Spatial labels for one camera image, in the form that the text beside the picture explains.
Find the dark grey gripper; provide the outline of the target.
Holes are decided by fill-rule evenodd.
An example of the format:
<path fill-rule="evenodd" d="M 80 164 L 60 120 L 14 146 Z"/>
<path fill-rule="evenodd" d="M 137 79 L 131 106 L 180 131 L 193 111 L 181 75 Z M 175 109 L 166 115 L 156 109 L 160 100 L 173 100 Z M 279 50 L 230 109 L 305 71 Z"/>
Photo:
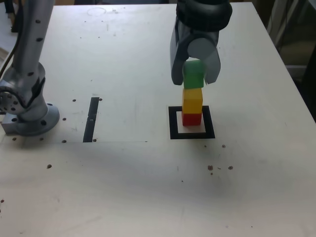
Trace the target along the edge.
<path fill-rule="evenodd" d="M 217 50 L 219 31 L 203 32 L 183 25 L 178 18 L 175 20 L 170 40 L 170 68 L 174 85 L 183 83 L 183 66 L 188 54 L 202 62 L 204 81 L 214 83 L 221 70 L 221 62 Z"/>

